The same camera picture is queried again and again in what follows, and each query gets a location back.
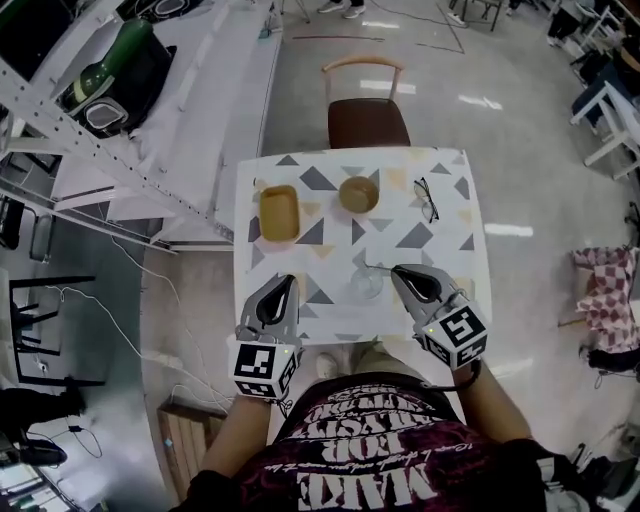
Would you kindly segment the dark red printed t-shirt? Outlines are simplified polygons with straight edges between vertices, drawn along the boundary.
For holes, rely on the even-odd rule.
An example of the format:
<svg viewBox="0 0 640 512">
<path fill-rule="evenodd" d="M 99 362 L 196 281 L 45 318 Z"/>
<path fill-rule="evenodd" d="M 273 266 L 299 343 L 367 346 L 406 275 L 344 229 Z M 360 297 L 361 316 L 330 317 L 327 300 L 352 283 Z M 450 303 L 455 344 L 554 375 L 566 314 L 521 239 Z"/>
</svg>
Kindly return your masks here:
<svg viewBox="0 0 640 512">
<path fill-rule="evenodd" d="M 417 379 L 313 385 L 232 475 L 204 470 L 171 512 L 545 512 L 535 442 L 499 443 Z"/>
</svg>

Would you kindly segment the red white checkered cloth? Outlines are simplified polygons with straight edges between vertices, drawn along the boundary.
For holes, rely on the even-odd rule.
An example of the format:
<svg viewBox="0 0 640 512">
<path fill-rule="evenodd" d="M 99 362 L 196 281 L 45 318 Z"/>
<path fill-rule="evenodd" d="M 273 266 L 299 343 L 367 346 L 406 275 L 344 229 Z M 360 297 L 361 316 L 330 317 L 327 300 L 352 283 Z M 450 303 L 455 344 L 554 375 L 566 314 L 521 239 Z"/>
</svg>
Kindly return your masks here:
<svg viewBox="0 0 640 512">
<path fill-rule="evenodd" d="M 592 273 L 588 291 L 576 311 L 596 333 L 597 348 L 615 354 L 640 347 L 640 322 L 631 307 L 631 290 L 640 262 L 640 249 L 591 247 L 572 252 L 579 269 Z"/>
</svg>

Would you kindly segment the black metal frame chair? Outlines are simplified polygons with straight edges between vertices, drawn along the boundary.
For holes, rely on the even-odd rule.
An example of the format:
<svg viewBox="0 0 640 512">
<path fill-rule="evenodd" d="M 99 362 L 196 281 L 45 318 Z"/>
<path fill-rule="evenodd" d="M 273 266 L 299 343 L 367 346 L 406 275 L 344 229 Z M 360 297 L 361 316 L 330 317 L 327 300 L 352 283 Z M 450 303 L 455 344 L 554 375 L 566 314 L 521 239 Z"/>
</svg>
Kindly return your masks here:
<svg viewBox="0 0 640 512">
<path fill-rule="evenodd" d="M 44 349 L 39 346 L 40 341 L 22 335 L 22 331 L 32 327 L 35 324 L 42 323 L 46 320 L 53 319 L 58 316 L 58 311 L 42 315 L 29 315 L 28 312 L 37 308 L 37 304 L 28 304 L 18 307 L 14 301 L 14 291 L 17 289 L 30 289 L 33 287 L 43 288 L 47 286 L 71 285 L 93 282 L 95 277 L 92 275 L 81 276 L 60 276 L 60 277 L 39 277 L 29 279 L 10 279 L 8 281 L 8 300 L 9 300 L 9 332 L 11 335 L 12 351 L 16 367 L 17 380 L 21 384 L 36 386 L 51 386 L 64 388 L 69 383 L 67 378 L 53 377 L 37 377 L 25 375 L 22 372 L 20 356 L 22 354 L 30 355 L 50 355 L 59 357 L 59 350 Z"/>
</svg>

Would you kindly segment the person's left forearm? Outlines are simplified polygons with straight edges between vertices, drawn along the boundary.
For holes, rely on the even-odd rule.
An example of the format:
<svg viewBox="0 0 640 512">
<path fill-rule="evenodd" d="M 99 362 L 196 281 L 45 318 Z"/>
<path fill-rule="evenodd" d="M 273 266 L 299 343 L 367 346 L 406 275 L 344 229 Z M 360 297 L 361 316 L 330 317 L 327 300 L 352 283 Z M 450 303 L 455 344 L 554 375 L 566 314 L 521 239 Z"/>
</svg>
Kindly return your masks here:
<svg viewBox="0 0 640 512">
<path fill-rule="evenodd" d="M 238 395 L 217 437 L 206 452 L 202 469 L 232 478 L 267 444 L 271 405 Z"/>
</svg>

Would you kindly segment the wooden chair with brown seat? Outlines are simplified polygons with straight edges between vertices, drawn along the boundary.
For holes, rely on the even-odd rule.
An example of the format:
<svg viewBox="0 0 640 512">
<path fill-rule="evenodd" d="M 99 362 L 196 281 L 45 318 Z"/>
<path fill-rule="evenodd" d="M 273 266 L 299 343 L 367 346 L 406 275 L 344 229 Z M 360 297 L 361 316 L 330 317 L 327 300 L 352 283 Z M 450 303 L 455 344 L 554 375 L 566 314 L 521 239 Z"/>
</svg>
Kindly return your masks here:
<svg viewBox="0 0 640 512">
<path fill-rule="evenodd" d="M 330 73 L 343 67 L 357 65 L 393 69 L 393 80 L 386 98 L 331 100 Z M 403 64 L 379 56 L 345 57 L 321 68 L 325 79 L 327 132 L 331 149 L 411 146 L 408 129 L 395 102 L 397 86 L 404 69 Z"/>
</svg>

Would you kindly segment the round wooden bowl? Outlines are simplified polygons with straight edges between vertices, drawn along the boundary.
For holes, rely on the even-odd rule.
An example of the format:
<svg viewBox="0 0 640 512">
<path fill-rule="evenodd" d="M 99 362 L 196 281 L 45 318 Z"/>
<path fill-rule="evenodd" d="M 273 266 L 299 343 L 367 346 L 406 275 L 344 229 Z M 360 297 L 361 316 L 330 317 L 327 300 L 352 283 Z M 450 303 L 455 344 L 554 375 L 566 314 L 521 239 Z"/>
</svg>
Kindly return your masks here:
<svg viewBox="0 0 640 512">
<path fill-rule="evenodd" d="M 372 211 L 379 202 L 380 191 L 370 178 L 354 176 L 346 179 L 338 191 L 341 206 L 353 214 Z"/>
</svg>

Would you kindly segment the rectangular wooden box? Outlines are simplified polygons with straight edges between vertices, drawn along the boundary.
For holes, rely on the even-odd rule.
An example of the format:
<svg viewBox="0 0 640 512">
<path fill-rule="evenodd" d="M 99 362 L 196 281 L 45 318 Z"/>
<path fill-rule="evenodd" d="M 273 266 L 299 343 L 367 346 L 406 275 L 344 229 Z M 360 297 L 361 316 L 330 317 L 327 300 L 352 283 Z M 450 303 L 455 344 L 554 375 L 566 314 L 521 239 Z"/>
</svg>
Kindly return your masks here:
<svg viewBox="0 0 640 512">
<path fill-rule="evenodd" d="M 299 236 L 299 203 L 294 187 L 279 185 L 260 193 L 259 225 L 261 235 L 269 242 L 290 242 Z"/>
</svg>

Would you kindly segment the white metal shelving rack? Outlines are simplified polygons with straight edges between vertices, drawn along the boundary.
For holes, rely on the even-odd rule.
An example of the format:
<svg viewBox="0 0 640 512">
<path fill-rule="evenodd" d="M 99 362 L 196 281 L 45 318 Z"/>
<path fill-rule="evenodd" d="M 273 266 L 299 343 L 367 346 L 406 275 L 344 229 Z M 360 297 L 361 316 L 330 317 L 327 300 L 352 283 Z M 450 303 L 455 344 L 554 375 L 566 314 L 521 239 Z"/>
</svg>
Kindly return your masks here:
<svg viewBox="0 0 640 512">
<path fill-rule="evenodd" d="M 233 245 L 235 168 L 261 148 L 278 57 L 277 0 L 215 0 L 160 31 L 177 52 L 134 130 L 98 138 L 0 64 L 0 159 L 50 157 L 41 190 L 0 178 L 0 192 L 115 237 L 160 250 Z"/>
</svg>

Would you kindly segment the black eyeglasses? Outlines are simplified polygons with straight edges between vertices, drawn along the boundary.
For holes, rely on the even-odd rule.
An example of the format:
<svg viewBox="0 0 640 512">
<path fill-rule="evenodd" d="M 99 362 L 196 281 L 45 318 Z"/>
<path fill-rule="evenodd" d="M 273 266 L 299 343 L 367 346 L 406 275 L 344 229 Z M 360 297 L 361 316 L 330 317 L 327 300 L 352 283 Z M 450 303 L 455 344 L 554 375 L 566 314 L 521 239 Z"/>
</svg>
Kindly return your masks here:
<svg viewBox="0 0 640 512">
<path fill-rule="evenodd" d="M 440 219 L 439 211 L 431 195 L 429 185 L 424 177 L 414 181 L 414 193 L 420 203 L 423 216 L 432 224 Z"/>
</svg>

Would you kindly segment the small white table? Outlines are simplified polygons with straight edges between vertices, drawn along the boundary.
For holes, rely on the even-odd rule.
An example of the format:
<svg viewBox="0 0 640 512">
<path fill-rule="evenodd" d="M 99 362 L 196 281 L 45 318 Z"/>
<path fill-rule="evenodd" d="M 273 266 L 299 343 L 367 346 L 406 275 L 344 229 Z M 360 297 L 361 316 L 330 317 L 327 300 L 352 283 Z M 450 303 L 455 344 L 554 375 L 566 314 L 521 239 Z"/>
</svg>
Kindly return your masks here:
<svg viewBox="0 0 640 512">
<path fill-rule="evenodd" d="M 609 134 L 602 140 L 601 147 L 586 157 L 583 163 L 590 167 L 620 147 L 631 151 L 636 160 L 613 172 L 612 179 L 617 181 L 640 169 L 640 111 L 613 85 L 605 82 L 600 91 L 569 119 L 569 123 L 578 125 L 595 107 L 601 110 Z"/>
</svg>

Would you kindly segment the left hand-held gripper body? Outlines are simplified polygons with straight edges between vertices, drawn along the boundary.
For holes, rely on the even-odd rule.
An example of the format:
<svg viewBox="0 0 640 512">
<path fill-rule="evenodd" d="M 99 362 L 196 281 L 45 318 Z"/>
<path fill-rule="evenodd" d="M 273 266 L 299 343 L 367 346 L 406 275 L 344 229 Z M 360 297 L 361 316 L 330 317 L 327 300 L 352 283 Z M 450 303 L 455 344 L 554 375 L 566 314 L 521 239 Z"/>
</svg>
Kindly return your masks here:
<svg viewBox="0 0 640 512">
<path fill-rule="evenodd" d="M 267 401 L 288 396 L 303 352 L 296 327 L 237 327 L 227 345 L 228 375 L 241 395 Z"/>
</svg>

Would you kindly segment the person's right forearm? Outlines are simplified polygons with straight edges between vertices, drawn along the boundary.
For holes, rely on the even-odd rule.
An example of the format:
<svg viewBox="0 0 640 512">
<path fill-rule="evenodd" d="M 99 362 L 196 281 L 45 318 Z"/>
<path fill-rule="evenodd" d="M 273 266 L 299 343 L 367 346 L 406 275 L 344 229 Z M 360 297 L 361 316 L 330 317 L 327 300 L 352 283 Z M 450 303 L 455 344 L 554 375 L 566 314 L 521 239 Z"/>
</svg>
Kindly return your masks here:
<svg viewBox="0 0 640 512">
<path fill-rule="evenodd" d="M 461 386 L 473 376 L 471 365 L 452 372 L 467 425 L 499 443 L 531 439 L 530 426 L 520 409 L 484 361 L 478 359 L 477 363 L 479 364 L 478 376 L 464 389 L 461 389 Z"/>
</svg>

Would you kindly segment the wooden pallet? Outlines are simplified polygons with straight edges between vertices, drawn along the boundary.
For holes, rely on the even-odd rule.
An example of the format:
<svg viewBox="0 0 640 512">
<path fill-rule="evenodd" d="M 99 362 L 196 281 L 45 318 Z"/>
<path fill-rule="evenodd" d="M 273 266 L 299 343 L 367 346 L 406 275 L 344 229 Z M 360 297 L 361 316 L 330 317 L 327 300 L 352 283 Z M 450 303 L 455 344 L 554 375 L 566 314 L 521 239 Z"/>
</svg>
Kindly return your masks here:
<svg viewBox="0 0 640 512">
<path fill-rule="evenodd" d="M 192 479 L 203 470 L 204 457 L 226 414 L 166 400 L 157 417 L 171 480 L 183 502 Z"/>
</svg>

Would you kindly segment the group of black green appliances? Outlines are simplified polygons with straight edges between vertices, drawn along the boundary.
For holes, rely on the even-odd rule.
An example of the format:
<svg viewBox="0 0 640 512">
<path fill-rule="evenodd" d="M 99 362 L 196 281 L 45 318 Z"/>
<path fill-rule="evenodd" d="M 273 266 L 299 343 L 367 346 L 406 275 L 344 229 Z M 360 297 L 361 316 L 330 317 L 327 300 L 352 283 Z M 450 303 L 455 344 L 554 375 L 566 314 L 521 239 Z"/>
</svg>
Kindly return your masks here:
<svg viewBox="0 0 640 512">
<path fill-rule="evenodd" d="M 177 52 L 160 31 L 215 0 L 0 0 L 0 64 L 98 138 L 130 132 Z"/>
</svg>

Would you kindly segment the clear glass cup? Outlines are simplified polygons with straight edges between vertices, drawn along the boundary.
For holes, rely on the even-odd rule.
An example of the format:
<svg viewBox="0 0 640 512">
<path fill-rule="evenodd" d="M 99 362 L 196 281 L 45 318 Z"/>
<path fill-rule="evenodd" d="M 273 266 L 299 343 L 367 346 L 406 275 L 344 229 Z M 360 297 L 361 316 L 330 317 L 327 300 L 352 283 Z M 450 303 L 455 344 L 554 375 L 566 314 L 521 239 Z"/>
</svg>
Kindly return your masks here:
<svg viewBox="0 0 640 512">
<path fill-rule="evenodd" d="M 371 266 L 358 267 L 351 277 L 350 285 L 358 300 L 374 299 L 383 289 L 384 270 Z"/>
</svg>

